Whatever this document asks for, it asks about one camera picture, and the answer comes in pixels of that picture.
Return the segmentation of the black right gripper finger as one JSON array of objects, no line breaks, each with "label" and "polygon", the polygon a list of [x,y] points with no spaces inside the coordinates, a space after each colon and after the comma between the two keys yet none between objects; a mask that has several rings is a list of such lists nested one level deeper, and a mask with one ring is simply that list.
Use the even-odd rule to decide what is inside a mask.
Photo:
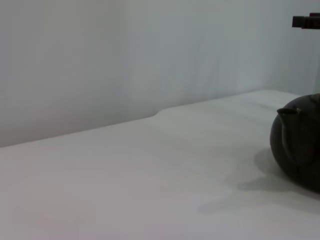
[{"label": "black right gripper finger", "polygon": [[320,13],[311,12],[309,16],[293,16],[292,27],[300,29],[320,29]]}]

